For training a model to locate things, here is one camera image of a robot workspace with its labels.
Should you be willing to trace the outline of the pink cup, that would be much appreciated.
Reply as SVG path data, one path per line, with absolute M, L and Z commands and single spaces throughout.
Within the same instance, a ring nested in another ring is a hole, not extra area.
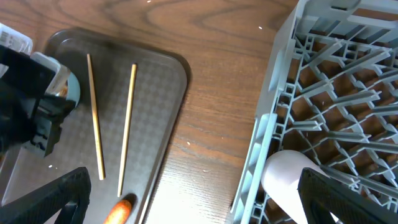
M 307 224 L 298 193 L 302 170 L 309 167 L 321 174 L 321 168 L 298 151 L 283 150 L 266 159 L 261 176 L 265 192 L 296 223 Z

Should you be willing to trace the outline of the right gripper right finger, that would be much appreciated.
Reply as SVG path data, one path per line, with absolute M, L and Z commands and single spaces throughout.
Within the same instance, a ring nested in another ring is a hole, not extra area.
M 306 167 L 298 183 L 305 216 L 309 223 L 397 224 L 397 214 L 363 198 L 337 181 Z

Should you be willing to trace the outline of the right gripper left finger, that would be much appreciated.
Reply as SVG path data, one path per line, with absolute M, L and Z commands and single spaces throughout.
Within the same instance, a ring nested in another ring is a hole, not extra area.
M 1 207 L 1 223 L 83 223 L 90 203 L 91 180 L 86 167 L 75 170 Z

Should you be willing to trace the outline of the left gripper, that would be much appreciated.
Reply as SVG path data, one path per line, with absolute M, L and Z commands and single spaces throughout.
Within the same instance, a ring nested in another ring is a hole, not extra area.
M 1 154 L 17 146 L 51 154 L 75 102 L 45 92 L 55 72 L 30 55 L 2 46 L 1 65 Z

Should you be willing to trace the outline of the small light blue bowl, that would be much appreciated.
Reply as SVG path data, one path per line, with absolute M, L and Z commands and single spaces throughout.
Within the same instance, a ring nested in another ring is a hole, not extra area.
M 55 58 L 46 56 L 40 52 L 32 53 L 30 58 L 55 72 L 55 76 L 51 79 L 45 92 L 65 98 L 66 100 L 72 100 L 75 102 L 76 107 L 80 100 L 80 84 L 70 69 Z

